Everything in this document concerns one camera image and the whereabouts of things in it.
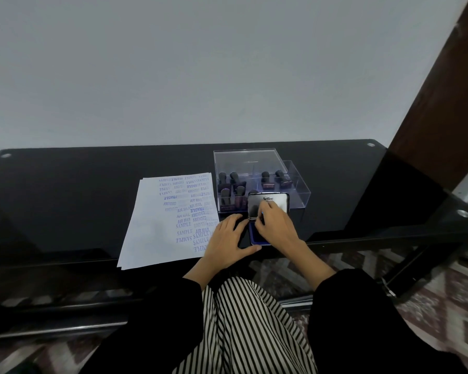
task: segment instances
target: paper sheet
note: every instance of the paper sheet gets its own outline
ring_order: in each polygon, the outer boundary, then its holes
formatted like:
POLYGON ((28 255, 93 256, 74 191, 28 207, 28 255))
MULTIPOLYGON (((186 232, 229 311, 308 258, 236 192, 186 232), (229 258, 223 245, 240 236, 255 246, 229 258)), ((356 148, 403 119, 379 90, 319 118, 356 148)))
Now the paper sheet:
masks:
POLYGON ((201 257, 217 224, 211 173, 144 178, 118 267, 201 257))

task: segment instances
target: glass tabletop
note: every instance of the glass tabletop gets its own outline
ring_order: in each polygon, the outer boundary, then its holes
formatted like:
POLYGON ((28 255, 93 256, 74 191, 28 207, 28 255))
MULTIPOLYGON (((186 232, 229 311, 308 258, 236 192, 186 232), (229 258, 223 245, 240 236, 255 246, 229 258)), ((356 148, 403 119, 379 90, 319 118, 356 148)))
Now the glass tabletop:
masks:
POLYGON ((309 244, 468 232, 467 204, 373 140, 16 149, 0 151, 0 264, 117 259, 140 179, 215 177, 214 150, 259 148, 309 187, 290 212, 309 244))

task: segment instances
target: striped pants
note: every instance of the striped pants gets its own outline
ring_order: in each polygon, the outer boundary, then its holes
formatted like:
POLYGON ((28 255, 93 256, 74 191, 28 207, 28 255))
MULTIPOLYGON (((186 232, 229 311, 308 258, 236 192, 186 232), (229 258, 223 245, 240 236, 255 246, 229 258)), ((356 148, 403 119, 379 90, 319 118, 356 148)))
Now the striped pants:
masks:
POLYGON ((203 341, 173 373, 317 373, 300 328, 260 286, 234 277, 203 292, 203 341))

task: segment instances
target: floor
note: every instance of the floor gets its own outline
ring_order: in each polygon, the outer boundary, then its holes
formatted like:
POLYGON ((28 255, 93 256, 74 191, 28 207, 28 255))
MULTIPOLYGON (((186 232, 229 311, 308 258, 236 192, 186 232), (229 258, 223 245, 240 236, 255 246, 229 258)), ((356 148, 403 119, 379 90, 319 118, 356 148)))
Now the floor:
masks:
MULTIPOLYGON (((337 270, 362 268, 371 276, 381 276, 407 254, 405 249, 380 252, 350 252, 323 255, 337 270)), ((305 279, 287 259, 252 262, 254 280, 275 297, 289 297, 309 291, 305 279)), ((435 276, 398 310, 412 330, 431 346, 458 354, 468 367, 468 261, 460 260, 435 276)), ((291 314, 302 330, 307 312, 291 314)), ((19 363, 36 362, 45 374, 76 374, 104 336, 17 342, 0 346, 0 374, 19 363)))

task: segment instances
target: left hand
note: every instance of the left hand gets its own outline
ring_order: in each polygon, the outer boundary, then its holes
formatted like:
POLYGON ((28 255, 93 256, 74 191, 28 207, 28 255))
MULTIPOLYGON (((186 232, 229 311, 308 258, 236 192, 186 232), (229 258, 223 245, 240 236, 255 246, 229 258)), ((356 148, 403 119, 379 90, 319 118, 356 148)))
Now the left hand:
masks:
POLYGON ((210 238, 203 258, 217 272, 230 267, 241 258, 249 256, 262 248, 260 245, 252 245, 244 249, 237 247, 241 233, 249 222, 248 219, 242 220, 234 229, 236 221, 242 217, 241 214, 229 215, 217 225, 210 238))

